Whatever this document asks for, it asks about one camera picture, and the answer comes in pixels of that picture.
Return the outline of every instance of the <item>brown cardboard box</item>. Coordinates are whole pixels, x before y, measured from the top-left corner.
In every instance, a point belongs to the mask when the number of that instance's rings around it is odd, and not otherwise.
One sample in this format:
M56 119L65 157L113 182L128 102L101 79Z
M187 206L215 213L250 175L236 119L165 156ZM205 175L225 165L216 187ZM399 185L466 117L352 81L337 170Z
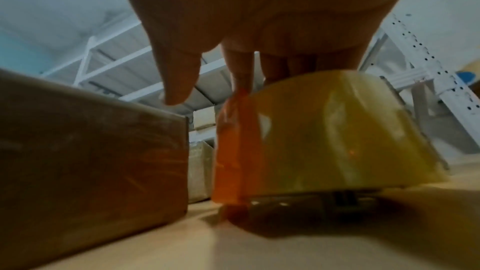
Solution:
M205 141L190 144L188 156L188 202L210 198L212 194L212 167L214 149Z
M0 269L187 211L185 117L0 70Z

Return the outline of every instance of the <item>palm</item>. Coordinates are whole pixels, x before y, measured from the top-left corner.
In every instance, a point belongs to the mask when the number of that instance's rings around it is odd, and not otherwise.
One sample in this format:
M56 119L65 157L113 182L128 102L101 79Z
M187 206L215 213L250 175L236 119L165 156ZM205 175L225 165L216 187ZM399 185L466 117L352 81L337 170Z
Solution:
M236 87L252 85L253 52L267 83L353 69L397 0L131 0L150 37L168 104L183 102L203 52L222 45Z

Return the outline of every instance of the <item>ceiling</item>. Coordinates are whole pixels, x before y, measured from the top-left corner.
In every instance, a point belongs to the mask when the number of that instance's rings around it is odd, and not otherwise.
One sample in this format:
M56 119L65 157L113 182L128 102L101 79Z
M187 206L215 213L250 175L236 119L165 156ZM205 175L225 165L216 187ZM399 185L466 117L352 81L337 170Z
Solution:
M0 0L0 29L57 55L133 14L128 0Z

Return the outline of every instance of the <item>blue object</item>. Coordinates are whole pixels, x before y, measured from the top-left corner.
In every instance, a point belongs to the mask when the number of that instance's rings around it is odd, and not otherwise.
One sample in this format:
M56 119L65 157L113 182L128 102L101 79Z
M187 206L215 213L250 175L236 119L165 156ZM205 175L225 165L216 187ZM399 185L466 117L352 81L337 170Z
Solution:
M471 85L476 77L472 72L457 72L456 75L466 84Z

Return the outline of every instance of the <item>yellow object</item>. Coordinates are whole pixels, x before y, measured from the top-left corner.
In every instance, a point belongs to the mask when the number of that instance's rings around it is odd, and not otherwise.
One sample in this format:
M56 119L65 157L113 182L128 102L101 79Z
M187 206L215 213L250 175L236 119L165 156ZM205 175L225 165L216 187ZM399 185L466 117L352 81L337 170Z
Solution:
M389 87L322 71L234 96L219 115L212 198L407 187L445 167Z

